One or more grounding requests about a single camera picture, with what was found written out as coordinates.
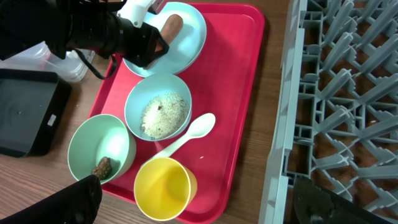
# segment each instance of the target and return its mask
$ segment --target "white robot part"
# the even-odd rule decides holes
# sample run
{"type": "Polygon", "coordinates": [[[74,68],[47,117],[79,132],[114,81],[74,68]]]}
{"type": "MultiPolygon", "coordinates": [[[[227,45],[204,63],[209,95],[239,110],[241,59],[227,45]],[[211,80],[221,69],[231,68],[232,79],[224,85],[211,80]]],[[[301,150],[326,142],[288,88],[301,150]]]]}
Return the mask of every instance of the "white robot part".
{"type": "Polygon", "coordinates": [[[147,12],[158,14],[166,0],[129,0],[119,11],[121,17],[129,19],[134,27],[141,28],[147,12]]]}

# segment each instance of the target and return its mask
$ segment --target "wooden surface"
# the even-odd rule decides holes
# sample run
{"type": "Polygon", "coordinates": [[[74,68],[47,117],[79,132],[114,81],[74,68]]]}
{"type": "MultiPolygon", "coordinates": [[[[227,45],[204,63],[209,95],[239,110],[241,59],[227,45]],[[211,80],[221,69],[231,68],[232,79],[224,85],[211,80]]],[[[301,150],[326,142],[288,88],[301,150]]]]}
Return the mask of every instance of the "wooden surface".
{"type": "MultiPolygon", "coordinates": [[[[257,223],[258,220],[279,99],[279,65],[289,0],[237,2],[253,4],[263,12],[268,20],[268,34],[265,33],[262,43],[229,202],[224,214],[216,221],[228,224],[257,223]]],[[[97,56],[93,63],[103,73],[108,66],[107,60],[97,56]]],[[[73,86],[52,148],[46,156],[15,159],[0,155],[0,219],[75,182],[67,164],[68,144],[77,127],[87,118],[100,84],[101,81],[88,72],[82,82],[73,86]]],[[[104,195],[95,223],[156,222],[146,218],[136,205],[104,195]]]]}

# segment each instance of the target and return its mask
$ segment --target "plastic spoon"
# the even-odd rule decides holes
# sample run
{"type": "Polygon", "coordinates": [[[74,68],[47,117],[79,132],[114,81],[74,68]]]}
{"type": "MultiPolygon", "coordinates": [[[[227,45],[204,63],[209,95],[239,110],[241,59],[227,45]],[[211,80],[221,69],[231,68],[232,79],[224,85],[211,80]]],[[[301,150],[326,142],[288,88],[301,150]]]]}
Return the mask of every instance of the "plastic spoon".
{"type": "Polygon", "coordinates": [[[150,159],[158,157],[170,157],[177,149],[184,145],[187,141],[195,138],[205,137],[214,127],[216,117],[212,113],[204,114],[192,121],[188,131],[178,140],[167,146],[150,159]]]}

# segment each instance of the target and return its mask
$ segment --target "black container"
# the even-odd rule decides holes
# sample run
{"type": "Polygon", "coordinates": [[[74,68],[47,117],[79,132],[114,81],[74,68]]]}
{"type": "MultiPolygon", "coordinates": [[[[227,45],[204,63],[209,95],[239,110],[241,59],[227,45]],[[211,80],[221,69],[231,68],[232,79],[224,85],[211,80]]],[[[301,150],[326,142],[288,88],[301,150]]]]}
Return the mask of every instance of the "black container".
{"type": "Polygon", "coordinates": [[[46,154],[71,90],[53,72],[0,69],[0,154],[46,154]]]}

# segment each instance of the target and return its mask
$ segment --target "rice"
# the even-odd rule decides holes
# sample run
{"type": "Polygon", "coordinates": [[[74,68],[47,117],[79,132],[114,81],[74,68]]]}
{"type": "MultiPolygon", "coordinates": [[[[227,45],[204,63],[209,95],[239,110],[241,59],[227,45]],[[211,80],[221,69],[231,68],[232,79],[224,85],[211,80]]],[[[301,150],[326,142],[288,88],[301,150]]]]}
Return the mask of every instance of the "rice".
{"type": "Polygon", "coordinates": [[[162,139],[173,134],[188,116],[189,104],[176,92],[153,98],[144,108],[141,128],[145,134],[162,139]]]}

